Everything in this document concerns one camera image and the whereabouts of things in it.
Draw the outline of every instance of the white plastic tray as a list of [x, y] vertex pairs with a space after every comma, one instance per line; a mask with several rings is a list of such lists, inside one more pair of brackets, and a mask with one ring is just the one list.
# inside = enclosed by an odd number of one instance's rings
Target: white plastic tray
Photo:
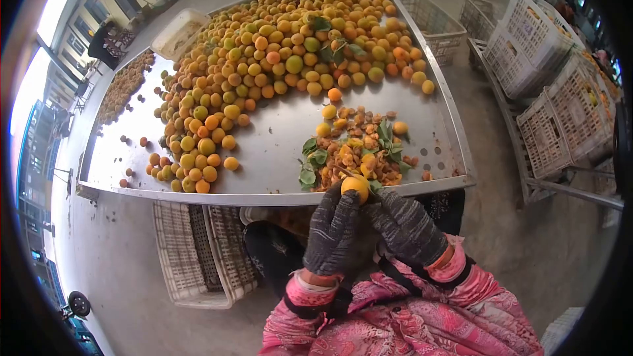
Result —
[[184, 9], [160, 31], [149, 48], [162, 58], [178, 61], [210, 19], [197, 10]]

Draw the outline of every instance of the gray knit glove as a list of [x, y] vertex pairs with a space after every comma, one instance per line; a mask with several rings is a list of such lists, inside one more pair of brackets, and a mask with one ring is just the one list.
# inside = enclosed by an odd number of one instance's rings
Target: gray knit glove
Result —
[[344, 273], [347, 251], [354, 241], [360, 197], [355, 190], [341, 196], [341, 183], [325, 192], [310, 221], [303, 266], [315, 275]]
[[428, 267], [442, 256], [448, 246], [446, 236], [420, 202], [385, 189], [379, 190], [374, 200], [362, 214], [398, 260], [410, 267]]

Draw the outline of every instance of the metal cart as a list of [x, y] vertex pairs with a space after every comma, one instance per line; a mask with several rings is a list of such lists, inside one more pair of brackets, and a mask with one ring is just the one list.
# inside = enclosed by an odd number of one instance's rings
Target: metal cart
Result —
[[484, 72], [486, 78], [490, 82], [493, 93], [495, 94], [495, 99], [497, 100], [497, 104], [499, 105], [499, 109], [503, 115], [503, 120], [508, 128], [512, 147], [517, 158], [518, 173], [521, 181], [524, 203], [528, 205], [529, 203], [541, 200], [558, 192], [621, 211], [624, 207], [624, 202], [622, 200], [613, 198], [612, 196], [580, 190], [569, 185], [571, 179], [569, 175], [574, 172], [588, 172], [593, 176], [598, 176], [600, 178], [614, 179], [615, 174], [611, 172], [570, 166], [565, 168], [562, 171], [562, 174], [555, 178], [534, 178], [530, 159], [527, 155], [526, 145], [521, 137], [521, 133], [517, 125], [517, 116], [527, 109], [531, 101], [512, 100], [506, 97], [497, 77], [492, 72], [490, 65], [483, 56], [486, 45], [487, 42], [483, 40], [469, 38], [468, 47], [470, 48], [470, 56], [468, 61], [473, 69], [480, 68]]

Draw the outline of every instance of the person's leg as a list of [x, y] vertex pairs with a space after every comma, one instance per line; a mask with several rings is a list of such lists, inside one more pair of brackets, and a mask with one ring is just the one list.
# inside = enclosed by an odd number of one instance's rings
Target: person's leg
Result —
[[116, 66], [119, 63], [119, 59], [113, 56], [111, 53], [107, 52], [105, 49], [103, 50], [102, 53], [99, 54], [99, 57], [97, 58], [102, 60], [103, 63], [106, 64], [107, 67], [111, 68], [112, 70], [115, 70]]
[[460, 234], [465, 199], [466, 192], [463, 188], [415, 197], [433, 218], [437, 228], [451, 235]]
[[279, 298], [290, 273], [303, 268], [305, 249], [290, 232], [270, 221], [255, 221], [244, 229], [244, 244], [253, 264]]

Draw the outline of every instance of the white plastic crate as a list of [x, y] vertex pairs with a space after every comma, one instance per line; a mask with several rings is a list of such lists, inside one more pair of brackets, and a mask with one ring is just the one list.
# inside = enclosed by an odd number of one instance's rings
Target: white plastic crate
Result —
[[228, 309], [257, 287], [255, 270], [239, 251], [243, 225], [222, 218], [211, 221], [200, 205], [154, 202], [158, 256], [170, 300], [179, 307]]
[[555, 77], [553, 72], [535, 69], [500, 24], [490, 37], [484, 57], [510, 99], [534, 97]]
[[210, 19], [208, 14], [184, 9], [156, 35], [149, 48], [162, 58], [176, 62], [194, 44], [198, 33], [202, 32]]
[[452, 65], [466, 29], [430, 0], [400, 0], [440, 66]]
[[615, 112], [609, 109], [612, 101], [605, 89], [596, 69], [580, 53], [569, 59], [548, 89], [576, 161], [612, 140]]
[[510, 0], [499, 24], [516, 39], [518, 48], [536, 69], [555, 69], [574, 45], [584, 47], [545, 0]]
[[495, 5], [485, 0], [464, 0], [460, 23], [473, 39], [488, 42], [497, 25]]
[[517, 125], [530, 157], [534, 178], [546, 178], [574, 163], [562, 126], [545, 91], [517, 116]]

